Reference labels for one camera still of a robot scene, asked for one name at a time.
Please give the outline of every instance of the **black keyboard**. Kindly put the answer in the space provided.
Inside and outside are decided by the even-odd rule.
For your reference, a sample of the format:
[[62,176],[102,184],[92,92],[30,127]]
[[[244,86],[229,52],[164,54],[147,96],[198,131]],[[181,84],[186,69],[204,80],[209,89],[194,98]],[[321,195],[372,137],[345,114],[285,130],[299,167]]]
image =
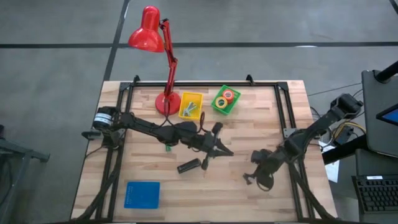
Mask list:
[[352,178],[363,213],[398,213],[398,175]]

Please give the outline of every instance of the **wooden tabletop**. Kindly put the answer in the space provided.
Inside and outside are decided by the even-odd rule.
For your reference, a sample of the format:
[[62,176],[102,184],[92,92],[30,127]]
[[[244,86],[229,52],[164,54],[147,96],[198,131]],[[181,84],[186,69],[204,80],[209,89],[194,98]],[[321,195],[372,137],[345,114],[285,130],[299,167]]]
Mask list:
[[[105,82],[98,106],[115,106],[120,82]],[[290,97],[298,128],[313,123],[304,83],[288,81]],[[128,130],[114,211],[116,222],[272,222],[297,219],[287,165],[275,174],[274,188],[263,192],[256,184],[246,185],[242,175],[253,173],[250,163],[253,150],[274,151],[282,141],[278,109],[273,87],[234,87],[241,97],[232,113],[225,116],[211,107],[219,87],[175,87],[184,91],[203,93],[202,110],[206,113],[205,129],[215,122],[224,124],[220,138],[234,152],[233,157],[211,159],[207,171],[200,168],[178,174],[177,166],[192,159],[205,158],[204,152],[193,152],[183,144],[166,152],[165,145],[155,138]],[[137,117],[160,124],[164,117],[155,109],[155,98],[163,91],[159,87],[134,88],[131,111]],[[178,115],[171,122],[183,121]],[[88,146],[89,153],[100,147],[95,140]],[[86,159],[73,207],[72,218],[78,217],[98,193],[104,169],[106,150],[101,149]],[[320,203],[336,216],[335,205],[326,177],[319,148],[308,148],[305,156],[308,181]],[[125,209],[124,196],[130,181],[160,182],[159,209]],[[301,194],[302,207],[305,201]],[[105,200],[107,211],[109,196]]]

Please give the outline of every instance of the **blue box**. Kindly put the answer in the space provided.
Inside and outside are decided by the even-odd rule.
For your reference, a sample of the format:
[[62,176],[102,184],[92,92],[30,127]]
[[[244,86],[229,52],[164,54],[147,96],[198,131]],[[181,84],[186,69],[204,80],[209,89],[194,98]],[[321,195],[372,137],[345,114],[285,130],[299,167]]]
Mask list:
[[159,182],[128,182],[126,198],[124,199],[124,208],[159,208],[159,195]]

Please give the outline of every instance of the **computer screen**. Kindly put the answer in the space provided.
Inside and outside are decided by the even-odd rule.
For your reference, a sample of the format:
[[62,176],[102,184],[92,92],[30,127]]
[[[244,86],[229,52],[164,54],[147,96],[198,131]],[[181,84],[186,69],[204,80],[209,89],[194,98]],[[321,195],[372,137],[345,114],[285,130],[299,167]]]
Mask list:
[[376,118],[398,126],[398,104],[377,114]]

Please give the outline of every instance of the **concrete floor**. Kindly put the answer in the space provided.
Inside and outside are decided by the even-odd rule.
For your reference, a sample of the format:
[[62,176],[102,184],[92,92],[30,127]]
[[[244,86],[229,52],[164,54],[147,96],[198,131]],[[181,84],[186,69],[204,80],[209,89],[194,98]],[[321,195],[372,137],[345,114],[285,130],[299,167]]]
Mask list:
[[[0,1],[1,44],[112,43],[124,0]],[[142,8],[159,7],[174,42],[387,42],[398,40],[389,0],[131,1],[120,43],[138,27]],[[6,138],[51,153],[32,162],[15,222],[68,220],[111,49],[0,49],[0,124]],[[179,80],[304,80],[309,95],[360,83],[362,70],[383,69],[398,47],[267,47],[175,49]],[[165,55],[118,49],[110,80],[165,80]],[[321,114],[355,85],[309,96]],[[363,116],[357,122],[364,124]],[[351,161],[347,169],[353,171]],[[341,173],[332,191],[339,216],[358,209]]]

